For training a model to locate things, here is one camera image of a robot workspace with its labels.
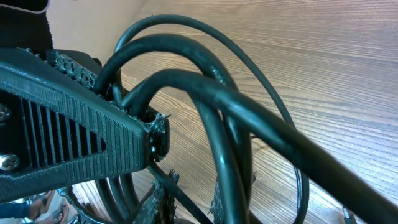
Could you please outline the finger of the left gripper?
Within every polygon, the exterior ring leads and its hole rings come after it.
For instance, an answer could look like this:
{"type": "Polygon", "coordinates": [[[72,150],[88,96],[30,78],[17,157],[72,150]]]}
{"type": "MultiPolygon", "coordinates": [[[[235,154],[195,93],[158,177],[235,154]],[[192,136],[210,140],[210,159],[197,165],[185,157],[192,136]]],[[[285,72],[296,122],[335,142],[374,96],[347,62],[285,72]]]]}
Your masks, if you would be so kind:
{"type": "Polygon", "coordinates": [[[169,122],[149,108],[142,119],[54,69],[45,52],[1,49],[1,202],[145,169],[169,151],[169,122]]]}
{"type": "Polygon", "coordinates": [[[102,64],[84,52],[52,49],[45,51],[46,61],[56,70],[92,90],[102,64]]]}

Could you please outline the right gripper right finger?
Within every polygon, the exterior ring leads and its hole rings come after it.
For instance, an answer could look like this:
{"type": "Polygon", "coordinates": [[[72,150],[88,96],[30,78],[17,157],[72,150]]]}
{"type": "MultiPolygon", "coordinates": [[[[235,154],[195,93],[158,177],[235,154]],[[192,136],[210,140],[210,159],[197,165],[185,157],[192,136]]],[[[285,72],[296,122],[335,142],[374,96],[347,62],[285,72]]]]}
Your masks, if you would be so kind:
{"type": "MultiPolygon", "coordinates": [[[[256,173],[253,172],[251,175],[251,184],[249,185],[249,198],[247,198],[246,196],[244,197],[246,199],[245,203],[247,208],[250,203],[251,187],[255,181],[256,181],[256,173]]],[[[214,196],[213,200],[211,201],[211,208],[209,212],[212,213],[214,216],[213,218],[214,223],[225,223],[224,221],[225,214],[224,214],[224,208],[220,193],[220,182],[218,178],[216,178],[214,196]]],[[[249,208],[248,208],[248,218],[250,223],[257,223],[257,217],[252,213],[252,211],[250,211],[249,208]]]]}

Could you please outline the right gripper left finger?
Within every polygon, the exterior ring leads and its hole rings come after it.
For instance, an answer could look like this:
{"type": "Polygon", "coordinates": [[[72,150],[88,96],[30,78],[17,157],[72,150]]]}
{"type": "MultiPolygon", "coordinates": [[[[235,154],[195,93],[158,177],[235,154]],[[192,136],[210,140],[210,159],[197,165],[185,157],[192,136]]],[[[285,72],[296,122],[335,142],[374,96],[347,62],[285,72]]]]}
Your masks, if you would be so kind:
{"type": "Polygon", "coordinates": [[[175,198],[157,180],[139,204],[133,223],[138,224],[173,224],[175,223],[175,198]]]}

